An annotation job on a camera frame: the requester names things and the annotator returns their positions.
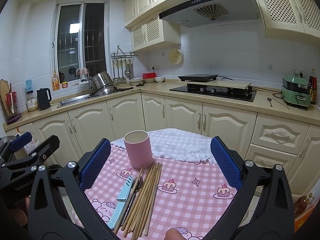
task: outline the black kettle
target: black kettle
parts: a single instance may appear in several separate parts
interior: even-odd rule
[[[40,111],[48,109],[50,107],[50,101],[52,100],[52,97],[49,88],[40,88],[39,90],[37,90],[37,97]]]

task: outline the pink cup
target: pink cup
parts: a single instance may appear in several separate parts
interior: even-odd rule
[[[130,164],[135,169],[144,169],[153,164],[149,134],[143,130],[127,133],[124,136]]]

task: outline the pink checkered tablecloth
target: pink checkered tablecloth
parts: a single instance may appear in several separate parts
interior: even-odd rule
[[[209,162],[181,162],[155,158],[162,172],[153,208],[148,236],[139,239],[164,239],[169,228],[177,228],[188,240],[202,239],[231,203],[236,189],[228,185],[218,165]],[[85,191],[102,219],[108,223],[116,198],[128,176],[139,171],[130,166],[127,152],[112,145],[111,154],[91,189]],[[72,212],[78,225],[81,222]],[[123,237],[119,230],[117,236]]]

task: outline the countertop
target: countertop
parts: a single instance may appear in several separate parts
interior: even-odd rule
[[[148,94],[156,94],[174,98],[181,98],[191,101],[203,102],[208,104],[220,105],[220,106],[228,106],[232,108],[248,110],[253,112],[258,112],[261,114],[268,114],[272,116],[282,117],[286,119],[292,119],[295,121],[311,123],[320,126],[320,111],[317,109],[316,106],[311,105],[308,110],[298,109],[292,106],[289,106],[289,110],[282,106],[280,103],[272,100],[272,106],[267,101],[267,97],[272,97],[272,92],[264,92],[264,91],[257,91],[257,94],[254,98],[253,102],[246,102],[240,101],[236,99],[228,99],[228,98],[219,98],[213,96],[205,96],[205,95],[196,95],[190,93],[183,93],[183,92],[175,92],[169,91],[171,88],[179,87],[181,83],[178,82],[163,82],[163,83],[148,83],[144,84],[143,87],[136,87],[133,86],[133,90],[127,90],[123,92],[117,92],[110,95],[100,96],[96,98],[92,98],[83,102],[75,103],[68,106],[63,106],[57,108],[58,102],[51,104],[51,107],[43,110],[43,111],[33,111],[31,113],[27,113],[23,115],[17,122],[7,125],[6,123],[3,124],[4,130],[8,131],[18,126],[34,122],[36,120],[54,115],[59,114],[71,109],[75,109],[81,106],[87,106],[89,104],[105,101],[112,98],[118,98],[125,95],[130,95],[138,92],[148,93]]]

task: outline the drawer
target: drawer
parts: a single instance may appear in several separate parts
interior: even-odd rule
[[[251,143],[297,155],[309,124],[258,114]]]
[[[264,168],[273,168],[275,164],[280,164],[287,174],[296,160],[296,155],[250,144],[245,159],[252,160],[257,166]]]

